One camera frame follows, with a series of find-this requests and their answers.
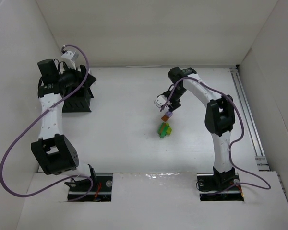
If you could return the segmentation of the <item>lavender lego brick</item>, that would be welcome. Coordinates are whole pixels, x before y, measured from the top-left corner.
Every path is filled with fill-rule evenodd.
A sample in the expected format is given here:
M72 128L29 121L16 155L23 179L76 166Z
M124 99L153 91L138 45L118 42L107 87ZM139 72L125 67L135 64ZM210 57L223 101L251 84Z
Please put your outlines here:
M165 113L165 116L166 116L167 118L171 118L172 115L173 115L173 113L172 113L171 111L167 111L167 112Z

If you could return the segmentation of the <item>lime green lego brick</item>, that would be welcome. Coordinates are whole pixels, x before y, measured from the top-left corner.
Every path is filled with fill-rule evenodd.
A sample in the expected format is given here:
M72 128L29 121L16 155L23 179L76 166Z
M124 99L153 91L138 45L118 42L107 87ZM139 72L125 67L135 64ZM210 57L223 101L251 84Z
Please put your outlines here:
M168 127L167 130L166 130L166 135L169 136L172 132L172 128L171 127Z

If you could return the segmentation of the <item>orange lego plate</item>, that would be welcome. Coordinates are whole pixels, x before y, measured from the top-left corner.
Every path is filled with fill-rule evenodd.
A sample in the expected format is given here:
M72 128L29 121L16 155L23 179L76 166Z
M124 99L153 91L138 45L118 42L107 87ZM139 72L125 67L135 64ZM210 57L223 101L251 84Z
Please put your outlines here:
M169 116L163 115L163 116L161 117L161 120L162 120L163 122L167 122L167 121L169 120Z

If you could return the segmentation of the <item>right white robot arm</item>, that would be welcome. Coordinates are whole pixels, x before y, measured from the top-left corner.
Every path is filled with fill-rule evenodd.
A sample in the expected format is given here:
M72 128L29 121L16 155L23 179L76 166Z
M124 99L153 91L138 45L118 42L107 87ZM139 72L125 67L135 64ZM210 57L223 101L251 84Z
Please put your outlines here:
M206 108L204 124L212 136L215 161L212 175L198 175L198 188L201 192L223 190L236 179L235 169L229 159L229 144L235 123L234 107L228 100L230 95L220 95L201 83L193 68L171 68L168 77L173 88L159 95L155 101L161 109L168 108L162 117L167 121L174 110L181 106L180 98L186 91L191 92Z

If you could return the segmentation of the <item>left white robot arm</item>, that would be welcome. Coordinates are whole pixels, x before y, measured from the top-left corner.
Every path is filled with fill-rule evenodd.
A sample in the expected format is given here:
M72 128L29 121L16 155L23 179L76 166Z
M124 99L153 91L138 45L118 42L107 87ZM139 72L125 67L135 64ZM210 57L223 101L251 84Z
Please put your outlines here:
M41 77L38 98L41 104L41 130L38 140L31 143L31 151L46 175L73 176L73 184L97 182L90 164L81 163L72 143L63 133L62 114L65 112L89 112L90 90L96 81L85 65L78 68L63 63L63 71L53 59L38 62Z

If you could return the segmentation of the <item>black slotted container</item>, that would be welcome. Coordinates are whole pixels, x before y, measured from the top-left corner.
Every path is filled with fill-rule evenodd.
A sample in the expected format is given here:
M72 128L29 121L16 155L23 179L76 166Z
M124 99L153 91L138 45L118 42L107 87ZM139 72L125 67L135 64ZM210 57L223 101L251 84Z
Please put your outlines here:
M90 113L90 102L93 99L91 88L80 88L64 101L63 113Z

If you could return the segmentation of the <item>green and orange lego stack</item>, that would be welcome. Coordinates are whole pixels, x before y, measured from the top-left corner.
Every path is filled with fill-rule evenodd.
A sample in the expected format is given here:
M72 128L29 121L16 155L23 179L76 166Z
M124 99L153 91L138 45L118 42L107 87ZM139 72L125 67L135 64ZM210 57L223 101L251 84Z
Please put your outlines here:
M164 138L167 135L167 130L169 128L169 124L166 122L163 122L160 127L158 128L158 135L160 138Z

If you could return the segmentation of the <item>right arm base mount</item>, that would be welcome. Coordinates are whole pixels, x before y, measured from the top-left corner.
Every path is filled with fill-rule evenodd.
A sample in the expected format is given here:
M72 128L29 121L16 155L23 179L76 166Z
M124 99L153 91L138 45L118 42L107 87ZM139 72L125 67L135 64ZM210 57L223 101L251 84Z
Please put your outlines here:
M234 186L228 189L235 181L240 181L238 174L219 183L213 173L198 173L196 188L199 190L200 201L244 201L241 187Z

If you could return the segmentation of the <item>aluminium rail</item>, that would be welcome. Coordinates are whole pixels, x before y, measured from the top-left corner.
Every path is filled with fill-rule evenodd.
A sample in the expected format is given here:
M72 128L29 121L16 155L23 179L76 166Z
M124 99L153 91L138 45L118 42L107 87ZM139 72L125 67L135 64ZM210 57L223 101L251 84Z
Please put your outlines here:
M237 92L237 96L241 106L241 114L243 115L245 122L244 126L248 132L249 139L252 143L252 147L255 153L255 161L259 171L271 171L268 161L266 159L264 149L261 144L261 140L251 113L250 106L247 101L246 94L239 76L237 66L229 68L232 75L233 83Z

